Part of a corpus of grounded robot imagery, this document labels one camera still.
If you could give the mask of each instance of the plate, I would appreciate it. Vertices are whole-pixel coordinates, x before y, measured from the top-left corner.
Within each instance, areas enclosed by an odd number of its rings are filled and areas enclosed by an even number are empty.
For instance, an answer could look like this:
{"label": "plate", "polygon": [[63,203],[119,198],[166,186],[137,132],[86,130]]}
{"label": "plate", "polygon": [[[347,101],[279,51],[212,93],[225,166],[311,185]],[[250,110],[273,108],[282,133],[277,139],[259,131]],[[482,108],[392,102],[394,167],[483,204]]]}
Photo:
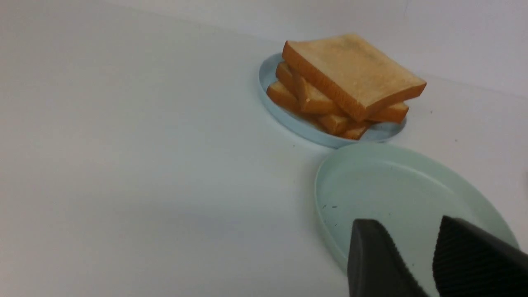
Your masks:
{"label": "plate", "polygon": [[259,97],[266,109],[271,115],[284,127],[288,128],[295,134],[320,145],[329,146],[333,148],[339,148],[345,145],[349,145],[357,142],[386,142],[390,138],[400,133],[407,123],[405,118],[401,124],[396,123],[379,123],[373,125],[369,130],[363,134],[359,141],[347,140],[344,138],[336,137],[327,133],[324,133],[310,123],[298,118],[297,116],[287,112],[286,110],[277,106],[266,94],[268,86],[275,81],[275,70],[277,65],[283,61],[280,53],[276,53],[267,58],[259,69]]}
{"label": "plate", "polygon": [[389,144],[343,147],[319,167],[315,180],[319,226],[328,249],[346,272],[352,222],[379,220],[403,260],[430,296],[438,296],[432,259],[443,215],[462,218],[518,247],[489,201],[447,167]]}

